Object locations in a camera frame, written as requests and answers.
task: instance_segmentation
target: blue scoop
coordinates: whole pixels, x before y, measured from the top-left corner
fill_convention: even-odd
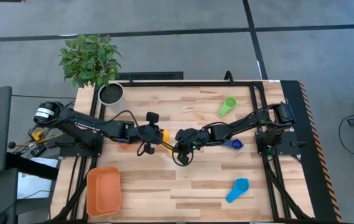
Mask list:
[[[225,200],[229,203],[233,202],[241,194],[249,189],[249,180],[247,178],[237,179],[232,191],[226,196]]]

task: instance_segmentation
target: potted plant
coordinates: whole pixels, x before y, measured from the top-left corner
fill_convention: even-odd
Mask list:
[[[100,88],[98,99],[112,110],[124,108],[124,89],[117,82],[111,82],[118,77],[121,65],[115,59],[120,55],[117,46],[111,44],[109,36],[79,35],[77,39],[66,40],[67,47],[60,49],[64,80],[72,79],[72,85],[84,88],[97,86]]]

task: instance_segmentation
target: orange bowl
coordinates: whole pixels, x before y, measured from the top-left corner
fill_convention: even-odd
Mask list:
[[[99,167],[87,175],[87,214],[100,217],[121,207],[120,172],[114,166]]]

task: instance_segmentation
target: gray floor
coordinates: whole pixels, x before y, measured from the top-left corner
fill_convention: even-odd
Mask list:
[[[354,24],[354,0],[249,0],[256,27]],[[28,0],[0,3],[0,37],[147,30],[244,28],[240,0]],[[338,141],[338,124],[354,114],[354,29],[262,32],[258,39],[269,79],[302,80],[345,222],[354,222],[354,156]],[[113,39],[122,72],[183,71],[185,79],[259,79],[249,33]],[[58,66],[62,40],[0,42],[0,86],[15,94],[75,96]],[[9,140],[23,141],[37,105],[13,98]],[[342,138],[354,151],[354,128]],[[41,222],[47,209],[20,218]]]

